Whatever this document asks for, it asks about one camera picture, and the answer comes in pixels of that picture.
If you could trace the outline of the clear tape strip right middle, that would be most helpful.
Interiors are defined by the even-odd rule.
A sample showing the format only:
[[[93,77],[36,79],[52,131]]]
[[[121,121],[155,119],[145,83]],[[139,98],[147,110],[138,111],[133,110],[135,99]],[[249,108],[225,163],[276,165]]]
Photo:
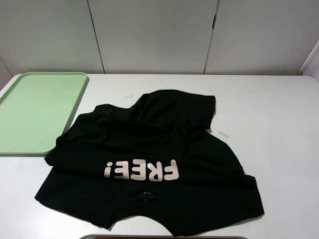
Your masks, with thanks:
[[[222,136],[224,136],[225,138],[228,138],[228,137],[229,137],[229,135],[227,135],[226,133],[224,133],[224,132],[222,132],[222,131],[219,131],[219,134],[222,135]]]

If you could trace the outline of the light green plastic tray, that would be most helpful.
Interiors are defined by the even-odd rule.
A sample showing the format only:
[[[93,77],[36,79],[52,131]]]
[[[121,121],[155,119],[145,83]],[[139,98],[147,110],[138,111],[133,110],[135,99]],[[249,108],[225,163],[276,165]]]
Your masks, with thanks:
[[[0,98],[1,155],[45,155],[72,122],[88,83],[82,72],[21,74]]]

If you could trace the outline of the black short sleeve t-shirt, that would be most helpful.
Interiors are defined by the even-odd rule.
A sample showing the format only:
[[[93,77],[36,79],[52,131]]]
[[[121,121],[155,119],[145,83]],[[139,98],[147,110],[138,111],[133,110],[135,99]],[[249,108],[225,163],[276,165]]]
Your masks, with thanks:
[[[216,98],[178,90],[81,114],[45,156],[42,205],[109,229],[143,216],[194,236],[264,214],[256,179],[209,133]]]

